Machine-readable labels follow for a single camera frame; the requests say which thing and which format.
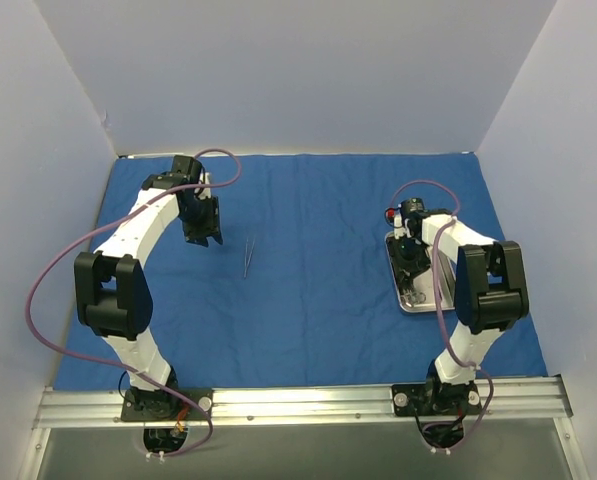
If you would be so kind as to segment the stainless steel instrument tray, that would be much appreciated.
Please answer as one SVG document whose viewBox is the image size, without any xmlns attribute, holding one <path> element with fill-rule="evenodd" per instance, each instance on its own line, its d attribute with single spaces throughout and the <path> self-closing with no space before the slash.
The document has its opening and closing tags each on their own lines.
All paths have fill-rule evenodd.
<svg viewBox="0 0 597 480">
<path fill-rule="evenodd" d="M 413 287 L 417 290 L 424 292 L 426 295 L 426 301 L 421 304 L 414 306 L 413 308 L 405 304 L 403 298 L 403 292 L 405 289 L 399 279 L 397 278 L 396 266 L 393 260 L 393 246 L 394 238 L 392 232 L 389 232 L 385 236 L 385 247 L 387 251 L 388 262 L 392 274 L 392 279 L 395 287 L 396 297 L 398 304 L 402 311 L 407 314 L 421 314 L 432 312 L 435 310 L 435 297 L 434 297 L 434 286 L 432 275 L 432 247 L 428 246 L 427 253 L 431 260 L 431 266 L 428 271 L 420 275 L 414 280 Z M 452 267 L 450 259 L 443 253 L 438 254 L 438 266 L 440 272 L 440 299 L 441 307 L 443 310 L 454 309 L 454 295 L 455 295 L 455 273 Z"/>
</svg>

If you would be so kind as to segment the steel hemostat clamp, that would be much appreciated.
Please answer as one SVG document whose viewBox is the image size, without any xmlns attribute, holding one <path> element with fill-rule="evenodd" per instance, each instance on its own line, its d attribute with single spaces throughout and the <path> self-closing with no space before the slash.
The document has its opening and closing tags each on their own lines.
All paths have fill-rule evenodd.
<svg viewBox="0 0 597 480">
<path fill-rule="evenodd" d="M 403 292 L 403 298 L 405 304 L 411 308 L 421 305 L 426 301 L 425 293 L 417 290 L 416 288 L 405 289 Z"/>
</svg>

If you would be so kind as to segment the steel surgical forceps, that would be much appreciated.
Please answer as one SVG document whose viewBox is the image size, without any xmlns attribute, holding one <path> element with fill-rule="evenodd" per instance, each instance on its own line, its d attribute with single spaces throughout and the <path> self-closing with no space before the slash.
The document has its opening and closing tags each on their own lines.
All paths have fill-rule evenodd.
<svg viewBox="0 0 597 480">
<path fill-rule="evenodd" d="M 256 238 L 254 236 L 248 237 L 245 242 L 245 251 L 244 251 L 244 270 L 243 270 L 243 278 L 246 279 L 248 275 L 248 271 L 251 265 L 251 261 L 253 258 L 253 252 L 256 244 Z"/>
</svg>

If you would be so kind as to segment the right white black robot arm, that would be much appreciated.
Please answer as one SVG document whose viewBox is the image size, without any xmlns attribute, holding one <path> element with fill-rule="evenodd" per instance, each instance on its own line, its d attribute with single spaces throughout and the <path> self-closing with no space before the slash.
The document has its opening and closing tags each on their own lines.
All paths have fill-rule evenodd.
<svg viewBox="0 0 597 480">
<path fill-rule="evenodd" d="M 521 248 L 460 222 L 446 209 L 428 210 L 408 199 L 384 214 L 385 246 L 401 309 L 434 311 L 445 344 L 432 361 L 422 400 L 442 413 L 457 400 L 476 398 L 473 382 L 493 344 L 529 313 Z M 449 330 L 443 313 L 455 312 Z"/>
</svg>

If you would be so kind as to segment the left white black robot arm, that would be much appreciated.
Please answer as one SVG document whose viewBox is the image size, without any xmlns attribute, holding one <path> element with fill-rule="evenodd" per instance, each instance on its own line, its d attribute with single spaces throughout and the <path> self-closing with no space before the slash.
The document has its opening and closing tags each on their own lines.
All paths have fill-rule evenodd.
<svg viewBox="0 0 597 480">
<path fill-rule="evenodd" d="M 211 176 L 195 157 L 177 155 L 169 170 L 141 185 L 127 217 L 94 252 L 74 261 L 77 316 L 128 368 L 129 392 L 157 419 L 180 405 L 173 367 L 150 331 L 153 299 L 144 273 L 162 234 L 180 221 L 184 240 L 223 242 L 219 200 Z"/>
</svg>

